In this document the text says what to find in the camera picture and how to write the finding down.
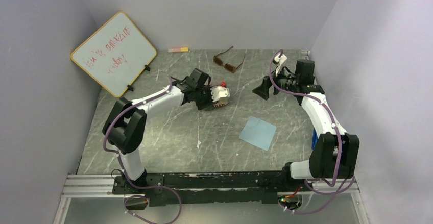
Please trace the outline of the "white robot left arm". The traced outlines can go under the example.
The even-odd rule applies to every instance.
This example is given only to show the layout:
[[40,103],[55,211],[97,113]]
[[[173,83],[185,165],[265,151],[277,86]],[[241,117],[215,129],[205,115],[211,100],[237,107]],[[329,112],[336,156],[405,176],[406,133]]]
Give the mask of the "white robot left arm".
[[183,79],[169,77],[170,84],[143,98],[120,98],[114,104],[102,133],[103,149],[116,154],[121,171],[127,177],[126,187],[133,193],[147,186],[147,171],[139,153],[145,126],[152,117],[187,103],[194,102],[199,110],[218,102],[216,95],[223,84],[213,85],[211,77],[195,68]]

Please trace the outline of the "pink yellow marker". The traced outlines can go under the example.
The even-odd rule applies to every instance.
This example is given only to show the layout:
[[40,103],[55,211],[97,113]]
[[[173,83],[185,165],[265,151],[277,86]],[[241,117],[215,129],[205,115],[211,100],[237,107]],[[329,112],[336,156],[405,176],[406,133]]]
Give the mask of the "pink yellow marker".
[[168,49],[169,53],[184,53],[184,52],[189,52],[189,48],[188,47],[180,47],[180,48],[171,48]]

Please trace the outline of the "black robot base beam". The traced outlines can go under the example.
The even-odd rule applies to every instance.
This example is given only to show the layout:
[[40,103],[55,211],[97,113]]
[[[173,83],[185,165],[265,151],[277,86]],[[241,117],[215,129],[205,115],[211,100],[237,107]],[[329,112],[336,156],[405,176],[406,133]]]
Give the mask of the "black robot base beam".
[[306,192],[303,180],[290,177],[290,171],[233,171],[208,173],[148,173],[146,180],[134,181],[124,175],[114,178],[114,195],[143,195],[151,207],[171,204],[260,202],[275,204]]

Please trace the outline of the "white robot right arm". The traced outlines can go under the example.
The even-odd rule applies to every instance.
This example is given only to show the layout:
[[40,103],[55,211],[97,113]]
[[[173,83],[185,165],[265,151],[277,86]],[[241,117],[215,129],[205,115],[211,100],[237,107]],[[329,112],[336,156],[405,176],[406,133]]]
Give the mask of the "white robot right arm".
[[315,63],[297,60],[295,72],[285,65],[285,55],[275,56],[268,75],[253,93],[268,100],[273,94],[293,95],[307,113],[316,133],[316,144],[309,159],[289,164],[287,173],[281,176],[281,186],[288,191],[300,184],[300,179],[348,179],[354,176],[359,150],[359,138],[349,134],[331,111],[325,92],[314,83]]

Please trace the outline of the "aluminium frame rail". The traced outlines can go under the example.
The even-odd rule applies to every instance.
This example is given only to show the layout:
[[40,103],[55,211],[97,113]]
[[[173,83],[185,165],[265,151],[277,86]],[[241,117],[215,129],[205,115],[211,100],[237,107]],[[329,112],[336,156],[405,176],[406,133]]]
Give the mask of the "aluminium frame rail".
[[[123,195],[112,194],[110,175],[70,175],[54,223],[141,223],[125,213]],[[277,204],[186,204],[176,223],[369,223],[357,185],[337,195],[322,211],[290,214]]]

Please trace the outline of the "light blue cloth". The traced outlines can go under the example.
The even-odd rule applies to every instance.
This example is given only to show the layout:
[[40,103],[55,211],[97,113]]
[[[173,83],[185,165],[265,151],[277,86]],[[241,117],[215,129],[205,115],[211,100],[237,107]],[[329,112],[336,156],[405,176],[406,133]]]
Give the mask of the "light blue cloth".
[[268,151],[277,127],[260,118],[250,116],[239,138],[255,147]]

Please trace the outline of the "brown sunglasses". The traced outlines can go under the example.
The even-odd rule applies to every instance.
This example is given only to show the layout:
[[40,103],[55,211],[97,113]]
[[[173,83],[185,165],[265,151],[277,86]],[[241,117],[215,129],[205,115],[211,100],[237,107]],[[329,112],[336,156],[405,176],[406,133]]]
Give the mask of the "brown sunglasses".
[[238,66],[234,66],[230,63],[224,63],[223,60],[221,59],[221,56],[223,54],[225,54],[226,52],[230,51],[233,49],[233,46],[229,47],[228,49],[226,49],[225,51],[222,51],[218,54],[216,54],[213,57],[213,62],[217,65],[217,66],[221,66],[223,67],[226,71],[230,72],[230,73],[236,73],[236,71],[243,65],[244,61],[245,61],[245,57],[246,57],[246,53],[244,53],[243,59],[241,61],[241,63]]

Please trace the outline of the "yellow framed whiteboard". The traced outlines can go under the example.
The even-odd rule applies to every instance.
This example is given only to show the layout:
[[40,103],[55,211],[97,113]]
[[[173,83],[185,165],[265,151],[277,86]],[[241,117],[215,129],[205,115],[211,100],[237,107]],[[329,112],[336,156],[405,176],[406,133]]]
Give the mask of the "yellow framed whiteboard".
[[157,51],[125,12],[117,12],[70,54],[113,97],[121,97]]

